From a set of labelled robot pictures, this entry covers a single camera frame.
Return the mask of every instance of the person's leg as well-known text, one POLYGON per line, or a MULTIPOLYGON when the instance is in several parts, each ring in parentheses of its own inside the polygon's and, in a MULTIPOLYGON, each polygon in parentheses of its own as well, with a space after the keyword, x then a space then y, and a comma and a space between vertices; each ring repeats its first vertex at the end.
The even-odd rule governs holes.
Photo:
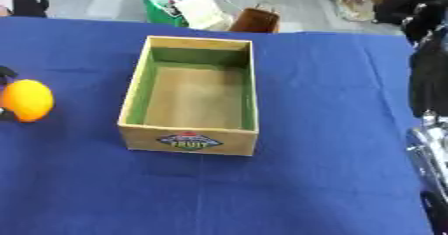
POLYGON ((33 16, 47 17, 45 8, 48 7, 48 1, 43 0, 13 0, 13 16, 33 16))

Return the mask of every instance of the bag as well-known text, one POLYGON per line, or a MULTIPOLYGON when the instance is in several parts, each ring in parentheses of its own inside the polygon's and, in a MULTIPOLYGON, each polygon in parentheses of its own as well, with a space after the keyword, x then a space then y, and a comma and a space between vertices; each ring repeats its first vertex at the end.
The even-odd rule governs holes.
POLYGON ((246 8, 230 27, 234 32, 278 32, 280 16, 272 9, 270 12, 261 10, 260 4, 255 8, 246 8))
POLYGON ((364 22, 373 20, 372 0, 335 0, 338 15, 348 21, 364 22))
POLYGON ((48 0, 13 0, 13 16, 47 17, 48 0))

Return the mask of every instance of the wooden box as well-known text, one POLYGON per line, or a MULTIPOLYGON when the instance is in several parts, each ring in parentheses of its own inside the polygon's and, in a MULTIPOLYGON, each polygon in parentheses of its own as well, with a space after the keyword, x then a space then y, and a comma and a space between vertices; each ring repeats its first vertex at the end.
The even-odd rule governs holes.
POLYGON ((149 36, 118 126, 129 149, 253 154, 252 42, 149 36))

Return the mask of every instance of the blue tablecloth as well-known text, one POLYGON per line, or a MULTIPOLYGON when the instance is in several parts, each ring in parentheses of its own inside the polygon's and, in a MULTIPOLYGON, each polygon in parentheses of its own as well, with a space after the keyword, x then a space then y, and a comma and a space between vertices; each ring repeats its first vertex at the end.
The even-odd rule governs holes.
POLYGON ((427 235, 404 153, 401 37, 0 19, 0 65, 49 85, 35 124, 0 124, 0 234, 427 235), (254 41, 252 158, 127 151, 116 126, 147 35, 254 41))

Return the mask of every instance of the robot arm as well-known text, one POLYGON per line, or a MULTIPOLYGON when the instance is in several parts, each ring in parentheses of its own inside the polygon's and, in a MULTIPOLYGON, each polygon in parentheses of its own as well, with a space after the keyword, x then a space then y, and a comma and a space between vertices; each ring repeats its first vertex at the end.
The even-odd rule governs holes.
POLYGON ((422 124, 408 130, 406 152, 422 181, 422 205, 436 235, 448 234, 448 1, 417 6, 402 30, 410 58, 409 103, 422 124))
MULTIPOLYGON (((0 66, 0 86, 8 84, 8 78, 14 79, 17 73, 5 66, 0 66)), ((16 121, 14 112, 0 107, 0 121, 16 121)))

